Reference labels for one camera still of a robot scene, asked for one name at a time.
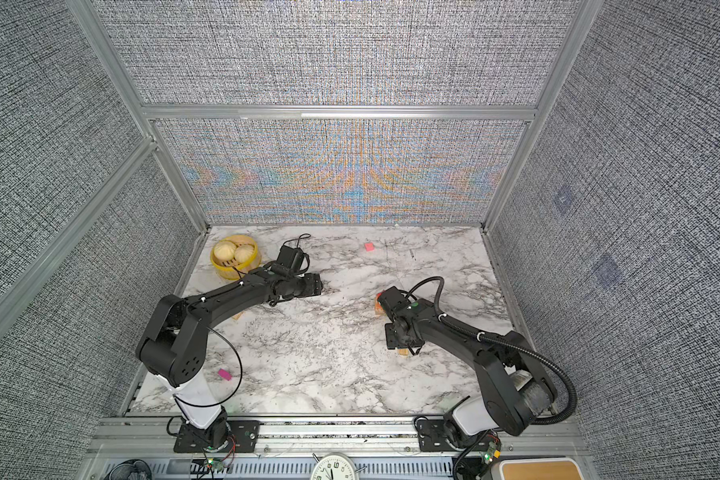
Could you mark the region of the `orange red rectangular block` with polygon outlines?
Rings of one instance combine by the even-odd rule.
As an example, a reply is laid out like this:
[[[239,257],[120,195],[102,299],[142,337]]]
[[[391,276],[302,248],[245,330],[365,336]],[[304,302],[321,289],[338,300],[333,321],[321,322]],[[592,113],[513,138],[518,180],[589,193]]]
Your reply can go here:
[[[379,302],[379,298],[380,298],[380,293],[378,293],[375,297],[374,311],[377,315],[384,315],[385,312],[384,312],[382,305]]]

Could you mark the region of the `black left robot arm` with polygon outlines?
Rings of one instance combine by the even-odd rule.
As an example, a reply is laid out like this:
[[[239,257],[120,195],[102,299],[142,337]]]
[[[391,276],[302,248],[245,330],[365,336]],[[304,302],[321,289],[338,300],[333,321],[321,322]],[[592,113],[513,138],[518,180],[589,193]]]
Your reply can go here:
[[[232,434],[224,403],[232,394],[217,399],[204,373],[211,336],[241,355],[217,326],[251,308],[275,306],[297,298],[319,296],[323,284],[317,273],[281,275],[258,268],[242,279],[206,293],[159,300],[138,341],[135,356],[173,397],[183,418],[176,436],[196,450],[228,449]]]

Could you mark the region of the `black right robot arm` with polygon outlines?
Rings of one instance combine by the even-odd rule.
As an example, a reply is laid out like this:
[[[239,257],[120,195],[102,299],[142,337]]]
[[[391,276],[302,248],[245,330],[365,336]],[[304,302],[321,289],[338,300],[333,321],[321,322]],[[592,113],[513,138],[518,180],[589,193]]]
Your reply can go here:
[[[390,322],[385,335],[390,349],[417,354],[433,343],[475,372],[478,398],[465,398],[444,416],[443,436],[464,449],[489,430],[518,436],[530,425],[568,419],[577,406],[569,378],[530,348],[521,334],[498,335],[477,329],[440,312],[428,300],[383,294],[378,304]]]

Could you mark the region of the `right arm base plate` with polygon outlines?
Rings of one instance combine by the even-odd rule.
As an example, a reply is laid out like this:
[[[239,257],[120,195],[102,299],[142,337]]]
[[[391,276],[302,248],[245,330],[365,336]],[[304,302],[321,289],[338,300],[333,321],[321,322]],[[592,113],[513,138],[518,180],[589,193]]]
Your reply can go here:
[[[413,419],[419,449],[422,452],[462,451],[468,447],[477,450],[499,449],[501,440],[493,432],[482,437],[483,432],[467,434],[452,420],[417,416]]]

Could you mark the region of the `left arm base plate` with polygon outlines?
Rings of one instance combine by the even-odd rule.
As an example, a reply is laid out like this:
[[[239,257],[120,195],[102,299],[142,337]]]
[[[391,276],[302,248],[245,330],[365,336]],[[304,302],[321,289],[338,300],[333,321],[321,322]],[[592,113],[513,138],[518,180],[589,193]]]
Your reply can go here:
[[[253,453],[260,423],[255,420],[215,422],[206,430],[183,423],[175,434],[174,453]]]

